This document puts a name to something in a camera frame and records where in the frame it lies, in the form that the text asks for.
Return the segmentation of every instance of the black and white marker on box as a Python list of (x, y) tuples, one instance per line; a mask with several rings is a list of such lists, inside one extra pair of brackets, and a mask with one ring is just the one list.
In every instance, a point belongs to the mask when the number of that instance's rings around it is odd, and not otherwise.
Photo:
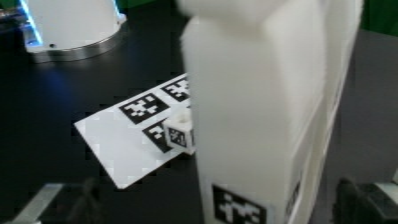
[(193, 154), (193, 136), (191, 136), (191, 114), (190, 109), (182, 108), (163, 121), (166, 145)]

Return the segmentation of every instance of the black table surface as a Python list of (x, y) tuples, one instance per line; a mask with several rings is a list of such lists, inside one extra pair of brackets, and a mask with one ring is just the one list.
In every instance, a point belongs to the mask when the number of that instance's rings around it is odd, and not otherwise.
[[(19, 33), (0, 34), (0, 222), (44, 183), (101, 182), (106, 223), (200, 224), (195, 156), (115, 189), (72, 123), (182, 74), (186, 18), (168, 0), (127, 10), (129, 36), (103, 55), (31, 64)], [(398, 168), (398, 39), (360, 31), (312, 224), (328, 223), (337, 179), (389, 181)]]

